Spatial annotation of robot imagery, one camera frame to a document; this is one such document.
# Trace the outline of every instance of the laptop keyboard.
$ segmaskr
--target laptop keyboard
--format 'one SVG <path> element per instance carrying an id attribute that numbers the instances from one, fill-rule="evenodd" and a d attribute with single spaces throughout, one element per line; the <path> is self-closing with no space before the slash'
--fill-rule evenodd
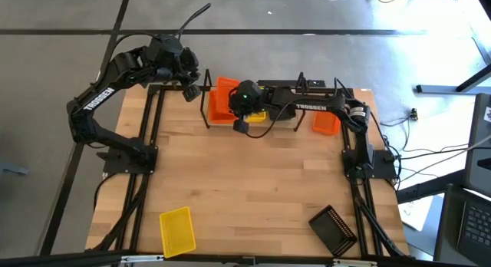
<path id="1" fill-rule="evenodd" d="M 491 214 L 476 206 L 466 205 L 464 236 L 491 247 Z"/>

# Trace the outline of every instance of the wooden tabletop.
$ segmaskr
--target wooden tabletop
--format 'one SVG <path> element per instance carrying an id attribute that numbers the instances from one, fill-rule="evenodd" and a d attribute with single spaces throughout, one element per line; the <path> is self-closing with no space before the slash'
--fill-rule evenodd
<path id="1" fill-rule="evenodd" d="M 127 91 L 116 129 L 119 134 L 138 135 L 146 96 L 141 87 Z M 354 96 L 377 115 L 371 91 L 355 89 Z M 307 113 L 298 132 L 289 122 L 278 123 L 266 137 L 254 140 L 231 126 L 206 129 L 199 99 L 187 103 L 179 91 L 167 91 L 157 138 L 157 168 L 150 178 L 137 251 L 162 254 L 159 214 L 189 206 L 194 254 L 331 256 L 308 220 L 332 205 L 355 234 L 357 230 L 341 163 L 342 136 L 312 131 L 314 114 Z M 263 130 L 252 128 L 251 134 Z M 376 149 L 384 149 L 373 120 L 368 136 Z M 102 186 L 87 248 L 98 244 L 120 217 L 128 178 L 116 175 Z M 378 221 L 408 253 L 394 190 L 384 180 L 371 180 L 371 186 Z M 366 220 L 364 228 L 368 250 L 374 253 Z M 359 255 L 356 244 L 343 256 Z"/>

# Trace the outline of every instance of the gray floor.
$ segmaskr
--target gray floor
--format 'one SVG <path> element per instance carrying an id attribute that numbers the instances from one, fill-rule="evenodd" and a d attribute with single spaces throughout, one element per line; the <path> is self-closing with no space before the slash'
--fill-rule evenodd
<path id="1" fill-rule="evenodd" d="M 121 0 L 0 0 L 2 28 L 111 29 Z M 417 107 L 429 117 L 473 97 L 414 93 L 417 84 L 457 85 L 484 67 L 460 1 L 400 0 L 130 0 L 123 28 L 177 28 L 212 2 L 190 28 L 428 30 L 423 36 L 183 36 L 202 70 L 240 79 L 334 76 L 374 90 L 382 120 Z M 108 36 L 0 35 L 0 161 L 28 176 L 0 176 L 0 258 L 34 255 L 72 147 L 65 104 L 97 76 Z M 135 37 L 119 50 L 146 45 Z M 114 129 L 124 93 L 97 110 Z M 396 147 L 404 135 L 388 131 Z M 54 252 L 80 252 L 91 223 L 102 161 L 86 149 Z"/>

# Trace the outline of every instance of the yellow object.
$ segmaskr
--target yellow object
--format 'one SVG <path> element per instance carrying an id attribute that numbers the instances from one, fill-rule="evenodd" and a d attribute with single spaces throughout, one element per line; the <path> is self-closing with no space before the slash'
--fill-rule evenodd
<path id="1" fill-rule="evenodd" d="M 263 122 L 265 119 L 266 119 L 266 112 L 261 112 L 257 114 L 251 114 L 245 119 L 245 121 L 249 123 L 259 123 L 259 122 Z"/>
<path id="2" fill-rule="evenodd" d="M 191 212 L 188 206 L 162 213 L 159 219 L 163 256 L 166 259 L 196 249 Z"/>

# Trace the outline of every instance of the yellow basket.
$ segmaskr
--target yellow basket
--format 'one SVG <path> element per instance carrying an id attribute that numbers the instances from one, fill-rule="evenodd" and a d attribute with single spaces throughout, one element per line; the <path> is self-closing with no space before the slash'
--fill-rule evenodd
<path id="1" fill-rule="evenodd" d="M 259 123 L 259 122 L 263 122 L 264 120 L 266 120 L 265 111 L 257 114 L 251 114 L 245 119 L 245 121 L 249 123 Z"/>
<path id="2" fill-rule="evenodd" d="M 196 249 L 191 212 L 188 206 L 162 213 L 159 219 L 163 256 L 166 259 Z"/>

